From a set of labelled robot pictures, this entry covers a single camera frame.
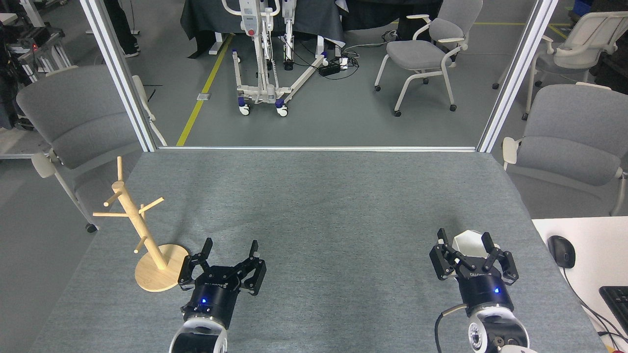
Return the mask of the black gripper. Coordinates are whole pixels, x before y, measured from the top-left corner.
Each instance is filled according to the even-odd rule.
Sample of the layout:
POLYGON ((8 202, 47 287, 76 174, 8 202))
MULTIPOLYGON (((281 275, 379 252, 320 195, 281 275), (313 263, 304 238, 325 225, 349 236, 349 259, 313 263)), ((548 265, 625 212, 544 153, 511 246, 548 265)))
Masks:
MULTIPOLYGON (((453 275, 457 267, 462 264, 467 270, 471 270, 471 263, 460 251, 455 250, 449 245, 448 237, 444 228, 440 228, 437 232, 438 242, 430 251, 431 263, 437 273, 439 280, 446 280, 447 277, 453 275)), ((502 281, 501 274, 493 271, 491 274, 471 273, 467 275, 459 275, 457 277, 458 288, 461 293, 462 301, 467 308, 465 313, 470 317, 474 311, 480 309, 484 305, 502 306, 513 310, 511 297, 505 288, 505 284, 511 286, 519 279, 516 264, 509 251, 503 251, 494 244, 489 232, 481 235, 481 241, 484 250, 488 254, 481 271, 489 273, 498 261, 501 267, 502 276, 506 282, 502 281)))
POLYGON ((258 253, 259 244, 253 240, 248 258, 235 266, 235 274, 231 267, 210 267, 207 258, 213 241, 207 238, 200 252, 186 255, 183 259, 179 275, 179 286, 183 291, 195 286, 190 301, 182 307, 183 320, 192 317, 212 317, 228 329, 233 317, 234 306, 239 289, 246 290, 257 296, 263 282, 266 266, 258 253), (200 265, 204 272, 193 281, 195 266, 200 265))

